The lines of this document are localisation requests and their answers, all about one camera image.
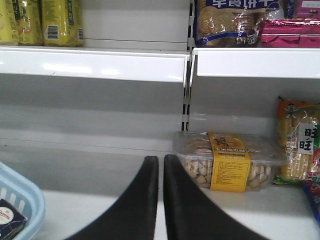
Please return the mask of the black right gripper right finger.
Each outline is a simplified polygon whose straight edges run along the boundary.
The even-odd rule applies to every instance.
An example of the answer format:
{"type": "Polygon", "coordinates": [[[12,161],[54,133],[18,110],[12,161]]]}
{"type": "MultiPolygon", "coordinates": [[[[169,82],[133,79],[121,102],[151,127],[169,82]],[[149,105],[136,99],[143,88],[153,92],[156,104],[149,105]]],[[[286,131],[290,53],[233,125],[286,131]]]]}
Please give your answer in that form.
{"type": "Polygon", "coordinates": [[[263,240],[212,202],[174,154],[164,157],[163,201],[169,240],[263,240]]]}

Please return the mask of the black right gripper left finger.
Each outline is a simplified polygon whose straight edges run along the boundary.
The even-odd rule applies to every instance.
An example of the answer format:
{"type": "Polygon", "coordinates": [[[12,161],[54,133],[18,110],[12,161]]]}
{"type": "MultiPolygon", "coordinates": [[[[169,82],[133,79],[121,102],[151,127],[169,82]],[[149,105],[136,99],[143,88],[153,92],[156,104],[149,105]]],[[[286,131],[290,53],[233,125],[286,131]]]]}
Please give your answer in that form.
{"type": "Polygon", "coordinates": [[[121,196],[69,240],[152,240],[159,194],[159,159],[146,156],[121,196]]]}

